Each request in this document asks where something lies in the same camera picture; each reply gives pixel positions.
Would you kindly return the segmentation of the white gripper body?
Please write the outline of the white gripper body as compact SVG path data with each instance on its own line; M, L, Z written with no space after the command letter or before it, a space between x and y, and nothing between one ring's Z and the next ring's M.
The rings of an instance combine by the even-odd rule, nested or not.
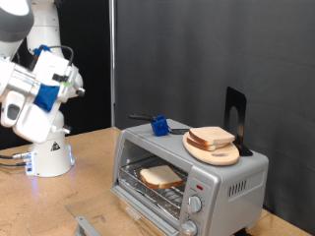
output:
M46 141L59 107L69 98L76 96L76 90L83 87L79 69L70 61L42 51L33 69L39 90L33 101L24 104L14 132L32 143Z

